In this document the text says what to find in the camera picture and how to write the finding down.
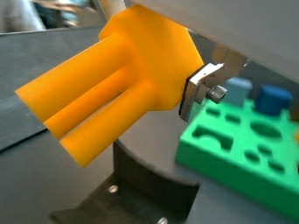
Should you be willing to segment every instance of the green shape sorter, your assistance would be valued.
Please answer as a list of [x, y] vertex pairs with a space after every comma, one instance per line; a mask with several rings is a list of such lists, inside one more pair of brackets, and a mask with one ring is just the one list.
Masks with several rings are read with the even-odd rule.
[[208, 101], [181, 134], [176, 161], [299, 221], [298, 124]]

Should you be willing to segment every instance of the screw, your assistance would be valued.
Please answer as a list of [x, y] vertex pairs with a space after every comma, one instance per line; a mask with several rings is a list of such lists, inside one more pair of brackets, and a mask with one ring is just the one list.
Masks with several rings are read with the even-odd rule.
[[108, 191], [111, 193], [115, 193], [117, 191], [117, 186], [116, 185], [112, 185], [109, 188], [108, 188]]
[[156, 222], [156, 224], [167, 224], [167, 223], [168, 220], [164, 217]]
[[220, 101], [224, 98], [227, 92], [228, 92], [228, 90], [224, 87], [216, 86], [216, 87], [212, 87], [208, 90], [208, 93], [207, 93], [205, 97], [208, 99], [211, 99], [215, 103], [220, 103]]

